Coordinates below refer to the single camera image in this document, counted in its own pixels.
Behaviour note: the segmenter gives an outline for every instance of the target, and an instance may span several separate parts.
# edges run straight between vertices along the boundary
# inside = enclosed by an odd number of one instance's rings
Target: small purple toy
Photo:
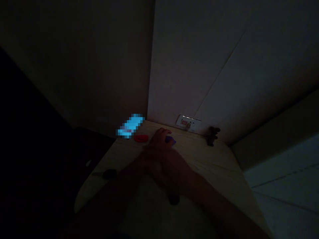
[[[166,136],[165,137],[165,143],[168,143],[171,138],[173,139],[173,145],[176,144],[176,141],[175,141],[175,139],[172,136]]]

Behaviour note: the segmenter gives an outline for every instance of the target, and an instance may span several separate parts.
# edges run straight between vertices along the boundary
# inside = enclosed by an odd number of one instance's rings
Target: person's arm
[[[223,238],[269,238],[249,217],[194,172],[183,157],[165,144],[169,130],[159,129],[142,154],[154,181],[164,190],[200,205]]]
[[[75,215],[61,238],[107,238],[112,235],[123,219],[144,172],[139,159],[123,169]]]
[[[212,220],[220,236],[225,238],[267,238],[269,236],[249,217],[215,190],[202,176],[189,196]]]

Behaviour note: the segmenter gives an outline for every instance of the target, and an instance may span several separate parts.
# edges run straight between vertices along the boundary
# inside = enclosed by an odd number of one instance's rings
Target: red object
[[[142,134],[142,135],[135,135],[134,136],[134,140],[136,142],[139,142],[139,143],[144,143],[144,142],[147,142],[149,139],[149,137],[145,134]]]

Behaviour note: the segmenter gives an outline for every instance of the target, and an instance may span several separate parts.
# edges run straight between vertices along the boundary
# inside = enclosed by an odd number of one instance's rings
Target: wall plate
[[[197,127],[200,125],[201,121],[198,119],[194,119],[191,117],[187,117],[184,115],[179,115],[176,125],[187,128],[187,125],[189,124],[189,129],[188,130],[195,130]]]

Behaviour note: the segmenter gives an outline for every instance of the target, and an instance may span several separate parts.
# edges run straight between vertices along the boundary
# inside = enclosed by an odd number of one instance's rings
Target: wooden table
[[[207,146],[203,136],[145,121],[138,133],[149,139],[160,127],[170,129],[177,141],[173,146],[191,168],[201,174],[222,195],[255,221],[269,235],[269,229],[253,193],[230,148],[216,140]],[[106,169],[118,172],[131,163],[147,143],[134,139],[117,139],[81,187],[75,200],[79,211],[106,183],[101,176]],[[133,238],[214,238],[211,222],[200,208],[185,197],[177,206],[170,205],[167,195],[145,176],[128,207],[119,231]]]

